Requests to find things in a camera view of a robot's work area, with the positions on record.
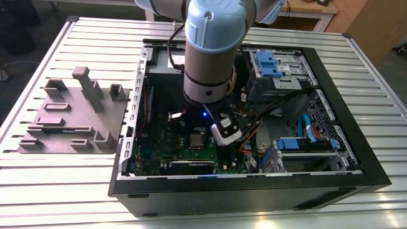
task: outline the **light blue joint cover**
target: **light blue joint cover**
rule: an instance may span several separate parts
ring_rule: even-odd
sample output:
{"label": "light blue joint cover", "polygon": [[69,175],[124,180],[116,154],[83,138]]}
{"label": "light blue joint cover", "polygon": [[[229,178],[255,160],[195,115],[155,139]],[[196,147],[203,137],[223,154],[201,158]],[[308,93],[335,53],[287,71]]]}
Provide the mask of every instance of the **light blue joint cover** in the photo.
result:
{"label": "light blue joint cover", "polygon": [[157,14],[157,12],[155,11],[155,9],[152,7],[151,0],[135,0],[135,2],[141,9],[148,10],[148,11],[153,12],[155,14]]}
{"label": "light blue joint cover", "polygon": [[277,68],[277,60],[271,52],[256,52],[256,62],[261,77],[281,78],[283,73]]}
{"label": "light blue joint cover", "polygon": [[269,14],[267,15],[267,17],[260,21],[260,23],[264,23],[264,24],[271,24],[273,23],[275,19],[277,18],[279,16],[279,13],[280,13],[280,10],[281,10],[281,7],[284,6],[284,2],[285,0],[277,0],[276,4],[275,4],[275,7],[272,8]]}
{"label": "light blue joint cover", "polygon": [[315,139],[313,134],[312,134],[311,119],[309,119],[309,116],[307,114],[301,114],[299,116],[299,123],[297,123],[299,137],[304,136],[303,135],[303,120],[305,120],[305,129],[307,129],[308,138],[311,139],[311,142],[316,142],[316,139]]}
{"label": "light blue joint cover", "polygon": [[192,0],[185,22],[191,46],[208,54],[235,47],[245,35],[245,15],[240,0]]}

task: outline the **black cable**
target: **black cable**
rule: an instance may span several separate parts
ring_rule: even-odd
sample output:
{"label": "black cable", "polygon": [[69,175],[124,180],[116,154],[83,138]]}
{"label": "black cable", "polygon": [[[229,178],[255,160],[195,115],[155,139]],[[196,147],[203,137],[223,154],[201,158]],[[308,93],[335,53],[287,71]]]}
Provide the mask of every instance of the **black cable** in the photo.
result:
{"label": "black cable", "polygon": [[288,6],[288,0],[285,0],[285,2],[287,2],[287,11],[285,11],[285,16],[284,17],[288,17],[288,10],[289,10],[289,6]]}
{"label": "black cable", "polygon": [[287,5],[288,5],[288,16],[289,17],[289,14],[291,14],[291,4],[289,4],[289,0],[287,0]]}
{"label": "black cable", "polygon": [[180,71],[184,71],[184,65],[183,64],[176,64],[173,62],[172,54],[171,54],[171,42],[172,42],[172,39],[175,38],[175,36],[179,34],[179,32],[183,30],[184,27],[185,27],[185,23],[175,30],[175,32],[172,33],[172,35],[171,35],[169,39],[168,39],[168,43],[167,43],[167,51],[168,51],[169,63],[172,65],[172,67],[176,70],[180,70]]}
{"label": "black cable", "polygon": [[248,69],[248,77],[249,77],[249,80],[251,80],[251,83],[252,83],[252,91],[253,91],[253,95],[255,95],[255,107],[252,108],[251,112],[249,112],[249,116],[252,116],[252,114],[255,113],[255,110],[256,110],[256,106],[257,106],[257,91],[256,91],[256,82],[255,82],[255,75],[253,75],[253,71],[255,71],[255,67],[249,67],[249,62],[248,62],[248,59],[245,58],[244,56],[244,51],[241,49],[241,47],[239,48],[240,49],[240,52],[243,54],[243,58],[244,58],[244,62],[245,62],[245,66],[247,66],[247,69]]}
{"label": "black cable", "polygon": [[[257,141],[256,141],[256,133],[253,134],[253,136],[249,139],[249,146],[252,148],[252,158],[256,160],[257,162],[257,166],[259,166],[259,152],[257,152]],[[251,171],[249,173],[256,173],[257,172],[257,166],[253,169],[253,171]]]}
{"label": "black cable", "polygon": [[293,97],[301,95],[301,94],[309,94],[313,91],[313,88],[307,88],[303,89],[300,91],[292,91],[289,92],[287,95],[284,95],[279,100],[275,100],[272,103],[269,103],[263,110],[259,112],[259,114],[256,115],[255,121],[259,120],[259,118],[261,118],[261,116],[264,114],[267,114],[268,112],[272,112],[275,109],[277,109],[279,107],[281,107],[281,105]]}
{"label": "black cable", "polygon": [[4,80],[4,76],[2,76],[2,66],[0,65],[0,78],[1,78],[1,83],[8,84],[12,81],[12,77],[8,76],[8,79]]}
{"label": "black cable", "polygon": [[59,11],[60,2],[57,2],[53,12]]}

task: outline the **white desk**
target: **white desk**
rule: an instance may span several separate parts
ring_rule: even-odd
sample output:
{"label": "white desk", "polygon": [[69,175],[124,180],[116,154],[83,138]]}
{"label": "white desk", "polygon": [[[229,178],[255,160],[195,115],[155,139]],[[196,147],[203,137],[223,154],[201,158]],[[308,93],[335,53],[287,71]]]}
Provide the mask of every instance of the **white desk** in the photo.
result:
{"label": "white desk", "polygon": [[[75,3],[87,3],[87,4],[104,4],[104,5],[120,5],[120,6],[136,6],[136,3],[133,0],[59,0],[59,2],[75,2]],[[293,11],[297,10],[295,7],[292,7],[292,11],[289,13],[291,17],[297,18],[313,18],[317,19],[317,24],[313,28],[315,32],[323,32],[325,31],[325,28],[335,16],[336,10],[325,10],[325,12],[320,10],[315,10],[313,12],[297,12]],[[287,15],[285,11],[281,11],[279,16],[284,17]],[[145,20],[147,21],[155,21],[155,14],[151,11],[145,10]]]}

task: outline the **floor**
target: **floor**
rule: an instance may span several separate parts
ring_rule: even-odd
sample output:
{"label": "floor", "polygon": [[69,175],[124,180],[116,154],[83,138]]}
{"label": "floor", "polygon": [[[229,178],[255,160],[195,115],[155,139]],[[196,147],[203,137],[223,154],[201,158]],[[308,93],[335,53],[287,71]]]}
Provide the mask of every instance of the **floor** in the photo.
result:
{"label": "floor", "polygon": [[[33,3],[41,19],[41,23],[29,28],[31,36],[37,46],[36,51],[25,56],[12,56],[0,48],[0,65],[16,61],[41,62],[65,19],[71,15],[131,20],[145,19],[144,12],[137,7],[60,3],[60,10],[53,12],[48,2],[35,1]],[[156,19],[159,21],[171,21],[164,17],[156,17]],[[397,56],[395,52],[391,52],[384,61],[376,66],[404,104],[407,104],[407,91],[404,90],[407,88],[405,63],[407,57]],[[35,63],[16,63],[5,67],[13,79],[8,84],[0,83],[0,124],[13,107],[36,67]]]}

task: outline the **cable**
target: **cable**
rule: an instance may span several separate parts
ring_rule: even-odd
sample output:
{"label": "cable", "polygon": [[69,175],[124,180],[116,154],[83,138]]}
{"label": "cable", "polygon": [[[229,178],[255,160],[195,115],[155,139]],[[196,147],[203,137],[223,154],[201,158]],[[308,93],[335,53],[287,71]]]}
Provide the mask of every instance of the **cable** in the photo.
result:
{"label": "cable", "polygon": [[12,77],[8,76],[8,79],[4,80],[4,76],[2,76],[2,67],[0,66],[0,78],[1,78],[1,83],[8,84],[12,81]]}
{"label": "cable", "polygon": [[252,158],[259,161],[259,151],[257,151],[257,133],[255,132],[253,136],[249,138],[249,146],[252,148]]}
{"label": "cable", "polygon": [[243,150],[244,145],[247,144],[249,138],[255,135],[255,133],[257,132],[260,126],[253,130],[253,132],[251,133],[251,135],[248,136],[248,138],[245,139],[244,143],[241,144],[240,148],[239,148],[239,152],[240,153],[248,153],[252,154],[249,151]]}
{"label": "cable", "polygon": [[140,137],[141,133],[143,133],[143,130],[144,130],[144,126],[145,126],[145,123],[147,123],[147,117],[148,117],[148,111],[147,111],[147,92],[145,92],[145,89],[144,89],[144,122],[143,122],[143,126],[141,126],[141,129],[140,129],[140,132],[136,136],[136,139]]}
{"label": "cable", "polygon": [[244,111],[244,104],[245,104],[245,103],[241,103],[241,106],[240,106],[239,111],[240,111],[240,113],[241,113],[243,115],[249,115],[251,112]]}
{"label": "cable", "polygon": [[256,91],[256,82],[255,82],[255,77],[256,76],[253,76],[255,67],[252,67],[252,68],[249,67],[249,62],[248,62],[248,59],[244,56],[244,51],[243,51],[241,47],[239,48],[239,50],[240,50],[240,52],[243,54],[243,58],[244,58],[244,62],[245,62],[245,67],[247,67],[247,69],[249,71],[248,77],[249,77],[249,80],[251,80],[251,83],[252,83],[252,91],[253,91],[253,94],[255,94],[255,107],[253,107],[253,109],[252,109],[252,111],[249,113],[249,116],[252,116],[252,113],[256,110],[257,101],[259,101],[259,99],[257,99],[257,91]]}
{"label": "cable", "polygon": [[289,0],[287,0],[287,6],[288,6],[288,11],[287,11],[288,16],[285,15],[285,17],[289,18],[289,14],[291,14],[291,4],[289,4]]}
{"label": "cable", "polygon": [[232,66],[233,69],[233,75],[231,76],[231,80],[229,80],[229,89],[227,91],[227,95],[229,95],[235,89],[235,85],[236,85],[236,79],[237,79],[237,72],[236,72],[236,67],[235,65]]}
{"label": "cable", "polygon": [[4,76],[2,76],[2,70],[4,70],[4,67],[8,66],[8,65],[12,65],[12,64],[16,64],[16,63],[35,63],[35,64],[40,64],[39,62],[35,62],[35,61],[14,61],[14,62],[10,62],[10,63],[6,63],[4,65],[0,65],[0,79],[1,79],[1,83],[5,83],[8,84],[10,81],[12,81],[12,77],[8,76],[8,79],[4,80]]}
{"label": "cable", "polygon": [[313,134],[313,129],[312,129],[312,123],[311,123],[311,118],[307,114],[301,114],[299,116],[299,121],[297,121],[297,126],[299,126],[299,137],[304,136],[304,131],[303,131],[303,122],[305,123],[305,130],[307,130],[307,137],[311,139],[311,142],[315,142],[315,134]]}
{"label": "cable", "polygon": [[312,130],[315,131],[315,136],[317,136],[319,138],[323,138],[319,130],[316,129],[315,123],[311,124]]}
{"label": "cable", "polygon": [[285,0],[287,2],[287,11],[285,11],[285,16],[284,17],[288,17],[288,0]]}
{"label": "cable", "polygon": [[272,103],[269,103],[263,108],[263,110],[256,115],[255,121],[257,121],[267,112],[272,112],[275,109],[277,109],[289,99],[292,99],[293,97],[296,97],[301,94],[309,94],[312,91],[313,91],[313,88],[307,88],[307,89],[303,89],[300,91],[289,92],[279,100],[275,100]]}
{"label": "cable", "polygon": [[316,138],[319,138],[319,134],[317,134],[317,130],[315,129],[315,126],[311,125],[311,129],[312,129],[312,134]]}
{"label": "cable", "polygon": [[173,59],[172,59],[172,54],[171,54],[171,42],[175,38],[175,36],[179,34],[179,32],[183,30],[183,28],[185,27],[185,23],[176,29],[176,31],[172,33],[169,39],[168,39],[168,43],[167,43],[167,52],[168,52],[168,59],[169,59],[169,63],[172,65],[172,67],[176,69],[176,70],[180,70],[181,72],[184,71],[184,65],[183,64],[176,64],[173,62]]}
{"label": "cable", "polygon": [[10,62],[10,63],[6,63],[6,64],[1,65],[1,67],[12,65],[14,63],[36,63],[36,64],[40,64],[39,62],[35,62],[35,61],[14,61],[14,62]]}

